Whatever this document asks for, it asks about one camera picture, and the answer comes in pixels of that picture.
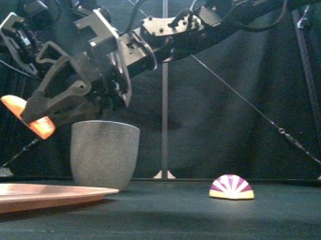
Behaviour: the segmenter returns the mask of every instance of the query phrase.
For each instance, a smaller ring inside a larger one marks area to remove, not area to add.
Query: wooden board
[[[118,189],[37,184],[0,184],[0,214],[103,200]]]

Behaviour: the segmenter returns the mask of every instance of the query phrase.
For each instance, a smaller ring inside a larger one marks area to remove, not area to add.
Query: ceramic cup
[[[111,121],[71,126],[70,166],[81,186],[126,189],[136,169],[141,130]]]

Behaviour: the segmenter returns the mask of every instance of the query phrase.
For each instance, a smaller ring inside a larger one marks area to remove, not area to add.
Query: black curtain
[[[170,0],[170,17],[188,8],[190,1]],[[109,10],[113,25],[126,29],[133,5],[128,0],[98,1]],[[61,0],[63,14],[41,39],[54,39],[69,53],[77,53],[71,41],[73,16],[69,1]],[[162,17],[162,1],[150,0],[144,13]],[[140,19],[146,18],[140,12]],[[269,24],[280,11],[261,17]],[[316,85],[320,82],[320,14],[307,30]],[[2,55],[10,63],[7,52]],[[169,170],[178,178],[216,178],[235,173],[259,179],[316,179],[319,164],[280,134],[275,124],[320,156],[312,104],[304,65],[299,51],[292,15],[277,28],[264,33],[237,32],[196,55],[235,89],[232,90],[194,59],[170,63],[169,75]],[[38,82],[2,67],[2,96],[29,98]],[[260,110],[257,112],[244,98]],[[128,109],[107,111],[105,118],[138,126],[142,130],[134,177],[152,178],[162,170],[162,67],[133,79],[133,101]],[[2,162],[6,162],[35,138],[2,106]],[[70,176],[71,126],[26,153],[13,164],[18,175]]]

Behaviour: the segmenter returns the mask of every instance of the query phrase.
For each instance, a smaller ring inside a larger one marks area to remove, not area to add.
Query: striped ball
[[[232,200],[255,199],[255,192],[248,181],[233,174],[220,176],[210,186],[210,197]]]

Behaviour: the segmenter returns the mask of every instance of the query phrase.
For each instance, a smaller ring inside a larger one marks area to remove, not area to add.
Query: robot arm
[[[140,0],[136,10],[148,0]],[[71,8],[81,19],[74,23],[86,47],[69,55],[51,41],[42,43],[34,36],[27,19],[14,13],[2,24],[2,35],[21,67],[43,79],[26,105],[14,111],[26,125],[39,119],[50,120],[50,133],[37,134],[47,139],[55,128],[77,121],[98,119],[107,108],[130,105],[132,78],[156,69],[160,63],[180,60],[205,51],[249,23],[277,8],[293,10],[321,0],[209,0],[196,9],[185,9],[174,18],[153,18],[125,33],[111,26],[109,11],[95,1],[79,1]],[[13,110],[11,97],[3,102]],[[37,128],[47,128],[49,123]]]

